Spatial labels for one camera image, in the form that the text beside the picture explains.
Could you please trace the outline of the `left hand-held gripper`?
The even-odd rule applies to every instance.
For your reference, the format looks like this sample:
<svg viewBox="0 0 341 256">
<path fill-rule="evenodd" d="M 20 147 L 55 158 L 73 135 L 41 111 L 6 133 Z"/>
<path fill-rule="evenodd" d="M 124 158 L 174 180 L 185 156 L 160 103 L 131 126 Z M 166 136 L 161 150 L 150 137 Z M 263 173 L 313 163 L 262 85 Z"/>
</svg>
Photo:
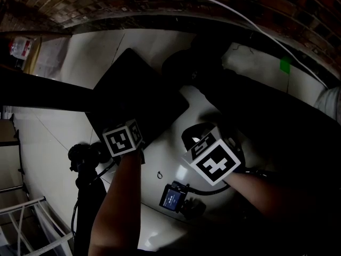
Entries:
<svg viewBox="0 0 341 256">
<path fill-rule="evenodd" d="M 103 121 L 102 136 L 111 158 L 135 151 L 144 144 L 136 119 L 122 122 L 106 118 Z"/>
</svg>

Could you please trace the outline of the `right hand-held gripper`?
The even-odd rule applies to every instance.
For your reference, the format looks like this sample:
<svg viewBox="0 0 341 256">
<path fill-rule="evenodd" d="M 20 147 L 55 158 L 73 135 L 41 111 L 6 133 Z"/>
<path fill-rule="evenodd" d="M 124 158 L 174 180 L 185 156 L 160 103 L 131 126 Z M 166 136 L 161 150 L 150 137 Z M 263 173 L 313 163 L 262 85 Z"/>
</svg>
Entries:
<svg viewBox="0 0 341 256">
<path fill-rule="evenodd" d="M 182 133 L 186 153 L 182 160 L 214 186 L 245 166 L 240 143 L 212 123 L 200 123 Z"/>
</svg>

